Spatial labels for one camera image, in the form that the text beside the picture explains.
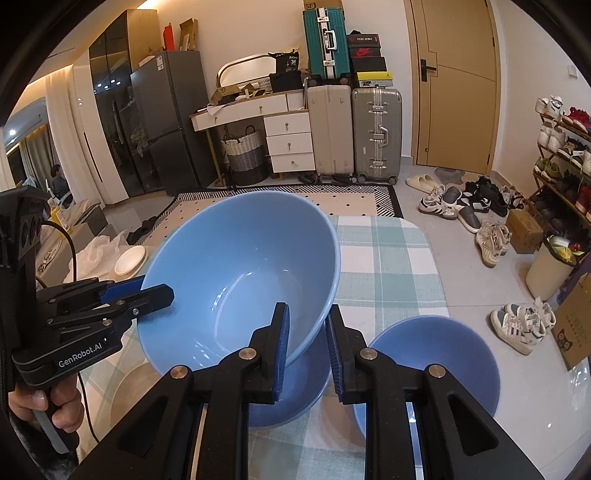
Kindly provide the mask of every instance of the desk leg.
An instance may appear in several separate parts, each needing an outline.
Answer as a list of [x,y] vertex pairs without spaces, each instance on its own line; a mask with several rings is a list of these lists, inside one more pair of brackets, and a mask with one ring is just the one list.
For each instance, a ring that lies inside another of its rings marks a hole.
[[216,149],[213,148],[213,140],[212,136],[209,133],[209,128],[205,130],[205,134],[207,135],[207,143],[209,143],[209,151],[212,153],[213,158],[213,165],[216,167],[217,172],[217,180],[216,180],[216,187],[223,187],[225,186],[225,182],[223,181],[222,172],[220,171],[220,166],[217,163],[217,156],[216,156]]

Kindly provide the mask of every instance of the gray refrigerator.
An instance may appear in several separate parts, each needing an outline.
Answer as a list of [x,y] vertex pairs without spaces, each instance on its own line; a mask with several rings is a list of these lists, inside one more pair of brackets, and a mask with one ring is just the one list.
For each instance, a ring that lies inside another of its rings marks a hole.
[[148,148],[166,193],[195,192],[215,179],[204,132],[189,115],[209,103],[198,51],[165,51],[131,74]]

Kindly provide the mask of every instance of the wooden door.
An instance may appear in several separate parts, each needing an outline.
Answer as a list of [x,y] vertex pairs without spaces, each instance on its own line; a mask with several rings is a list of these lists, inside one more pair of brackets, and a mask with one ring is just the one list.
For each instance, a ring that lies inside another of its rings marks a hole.
[[487,173],[498,100],[486,0],[410,3],[418,51],[417,164]]

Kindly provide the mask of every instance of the black cable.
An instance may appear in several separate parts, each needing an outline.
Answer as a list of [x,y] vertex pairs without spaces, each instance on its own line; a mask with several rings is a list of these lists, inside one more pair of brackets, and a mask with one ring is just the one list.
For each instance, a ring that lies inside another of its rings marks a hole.
[[42,286],[43,288],[47,288],[47,284],[42,279],[37,277],[36,275],[35,275],[35,280],[37,280],[39,282],[40,286]]
[[99,439],[96,436],[94,428],[92,428],[92,422],[90,421],[90,411],[88,410],[88,398],[86,398],[86,389],[84,387],[84,382],[82,381],[82,375],[78,372],[78,380],[80,380],[80,386],[82,387],[82,396],[84,397],[84,408],[86,410],[86,419],[88,420],[88,427],[90,428],[90,433],[92,437],[96,440],[96,443],[99,443]]
[[76,272],[77,272],[76,249],[74,248],[74,242],[72,241],[72,237],[66,231],[66,229],[64,229],[61,225],[58,225],[57,223],[52,222],[51,220],[43,220],[41,222],[41,224],[52,226],[53,228],[55,228],[56,230],[61,232],[61,234],[66,237],[66,240],[68,240],[68,243],[70,244],[70,249],[72,249],[72,272],[73,272],[73,277],[72,277],[73,280],[72,281],[76,281],[76,278],[77,278],[76,277]]

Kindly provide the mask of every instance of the silver suitcase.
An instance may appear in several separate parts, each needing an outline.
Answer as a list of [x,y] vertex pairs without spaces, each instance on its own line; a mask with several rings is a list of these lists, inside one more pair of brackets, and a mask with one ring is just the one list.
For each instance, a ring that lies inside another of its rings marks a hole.
[[319,175],[352,175],[351,88],[323,85],[308,88],[307,94],[316,171]]
[[402,152],[402,96],[395,89],[353,90],[355,170],[367,179],[398,181]]

